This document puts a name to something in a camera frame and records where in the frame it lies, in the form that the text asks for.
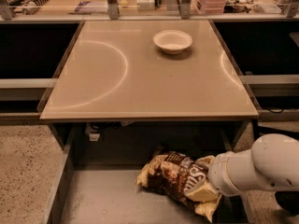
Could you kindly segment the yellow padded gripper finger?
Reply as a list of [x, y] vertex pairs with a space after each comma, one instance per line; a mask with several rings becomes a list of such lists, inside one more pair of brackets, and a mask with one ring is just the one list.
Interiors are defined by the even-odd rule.
[[185, 192], [185, 196], [193, 202], [205, 203], [217, 200], [220, 194], [208, 181], [200, 180]]

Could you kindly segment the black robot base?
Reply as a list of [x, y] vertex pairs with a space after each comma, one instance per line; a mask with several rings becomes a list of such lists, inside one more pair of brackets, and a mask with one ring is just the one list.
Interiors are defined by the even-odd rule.
[[298, 191], [278, 191], [275, 193], [278, 205], [287, 210], [291, 215], [299, 215], [299, 192]]

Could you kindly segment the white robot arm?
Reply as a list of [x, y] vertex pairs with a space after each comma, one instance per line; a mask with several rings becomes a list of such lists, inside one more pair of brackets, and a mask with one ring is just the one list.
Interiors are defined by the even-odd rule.
[[287, 135], [259, 137], [251, 149], [217, 155], [206, 178], [185, 191], [194, 202], [210, 202], [221, 194], [240, 195], [248, 190], [298, 191], [299, 142]]

